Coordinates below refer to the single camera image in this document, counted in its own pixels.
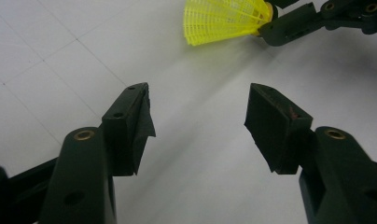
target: shuttlecock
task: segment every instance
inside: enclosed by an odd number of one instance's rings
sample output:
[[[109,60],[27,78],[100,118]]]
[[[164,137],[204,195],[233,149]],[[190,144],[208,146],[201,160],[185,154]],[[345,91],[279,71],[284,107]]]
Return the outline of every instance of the shuttlecock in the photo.
[[[183,28],[188,44],[201,45],[241,35],[258,35],[272,19],[263,0],[187,0]]]

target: screw hole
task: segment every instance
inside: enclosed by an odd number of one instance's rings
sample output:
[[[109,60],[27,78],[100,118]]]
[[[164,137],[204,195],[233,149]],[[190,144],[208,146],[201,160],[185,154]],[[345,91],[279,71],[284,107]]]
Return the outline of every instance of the screw hole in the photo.
[[[338,140],[345,139],[345,135],[343,135],[343,133],[340,133],[337,130],[327,130],[327,131],[325,131],[325,133],[326,133],[327,136],[334,138],[334,139],[338,139]]]
[[[76,204],[80,203],[81,201],[83,201],[84,197],[85,197],[84,192],[81,191],[81,190],[78,190],[78,191],[74,191],[74,192],[67,194],[64,197],[63,202],[66,205],[76,205]]]
[[[121,118],[122,116],[124,116],[123,113],[116,113],[113,115],[113,117],[115,117],[116,119]]]
[[[334,3],[327,3],[325,6],[325,10],[329,11],[334,8]]]
[[[369,4],[366,6],[366,12],[374,12],[377,10],[377,4],[376,3],[372,3],[372,4]]]
[[[366,189],[364,194],[374,201],[377,201],[377,189]]]
[[[84,130],[84,131],[81,131],[79,133],[76,133],[74,138],[77,141],[84,141],[84,140],[88,140],[88,139],[92,138],[94,135],[95,135],[95,132],[90,131],[90,130]]]

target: yellow plastic net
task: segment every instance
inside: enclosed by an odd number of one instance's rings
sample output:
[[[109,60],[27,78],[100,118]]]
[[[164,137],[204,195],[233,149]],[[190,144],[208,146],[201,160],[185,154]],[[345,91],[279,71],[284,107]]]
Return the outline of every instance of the yellow plastic net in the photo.
[[[258,35],[258,28],[271,16],[263,0],[187,0],[183,28],[188,44],[196,46]]]

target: white surface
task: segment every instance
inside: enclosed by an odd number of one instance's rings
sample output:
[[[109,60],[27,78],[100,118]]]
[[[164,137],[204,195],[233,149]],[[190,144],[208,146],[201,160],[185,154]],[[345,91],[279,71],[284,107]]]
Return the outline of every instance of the white surface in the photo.
[[[126,86],[146,81],[157,138],[139,176],[116,178],[119,223],[306,223],[299,176],[271,174],[244,127],[249,85],[275,87],[314,128],[351,133],[377,161],[377,35],[193,48],[184,5],[0,1],[0,165],[16,175],[52,159],[66,134],[99,125]]]

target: yellow shuttlecock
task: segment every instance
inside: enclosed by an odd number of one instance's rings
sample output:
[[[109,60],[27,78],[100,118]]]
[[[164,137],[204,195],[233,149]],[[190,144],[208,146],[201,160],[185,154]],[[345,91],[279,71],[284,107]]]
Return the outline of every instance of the yellow shuttlecock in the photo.
[[[183,27],[188,44],[196,46],[241,35],[258,35],[272,19],[263,0],[187,0]]]

